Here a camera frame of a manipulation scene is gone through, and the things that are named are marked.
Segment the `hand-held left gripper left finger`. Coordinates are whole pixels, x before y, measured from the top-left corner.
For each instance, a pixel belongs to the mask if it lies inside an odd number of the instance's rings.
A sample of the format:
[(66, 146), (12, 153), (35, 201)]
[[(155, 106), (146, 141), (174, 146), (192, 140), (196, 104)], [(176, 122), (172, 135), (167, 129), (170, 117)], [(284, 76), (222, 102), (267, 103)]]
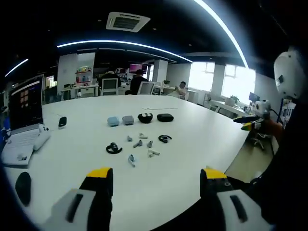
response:
[(112, 197), (113, 169), (93, 170), (78, 189), (71, 189), (52, 206), (51, 216), (41, 228), (44, 231), (108, 231)]

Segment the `person's right hand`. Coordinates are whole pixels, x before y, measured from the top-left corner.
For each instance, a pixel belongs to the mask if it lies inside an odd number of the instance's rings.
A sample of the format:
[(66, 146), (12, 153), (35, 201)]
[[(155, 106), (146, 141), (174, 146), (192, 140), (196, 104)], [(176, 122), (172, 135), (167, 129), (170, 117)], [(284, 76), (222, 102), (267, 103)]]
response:
[(264, 134), (273, 136), (278, 144), (280, 144), (280, 141), (282, 140), (283, 131), (283, 126), (281, 124), (274, 122), (271, 119), (265, 119), (263, 121)]

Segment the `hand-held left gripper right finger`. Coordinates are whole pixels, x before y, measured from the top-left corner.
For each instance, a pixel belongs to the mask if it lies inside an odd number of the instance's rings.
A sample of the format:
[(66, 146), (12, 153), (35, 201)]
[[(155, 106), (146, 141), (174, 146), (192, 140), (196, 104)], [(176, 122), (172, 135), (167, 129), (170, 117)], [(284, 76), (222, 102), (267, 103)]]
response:
[(200, 199), (209, 227), (214, 231), (266, 231), (261, 208), (242, 190), (235, 190), (227, 176), (215, 169), (200, 171)]

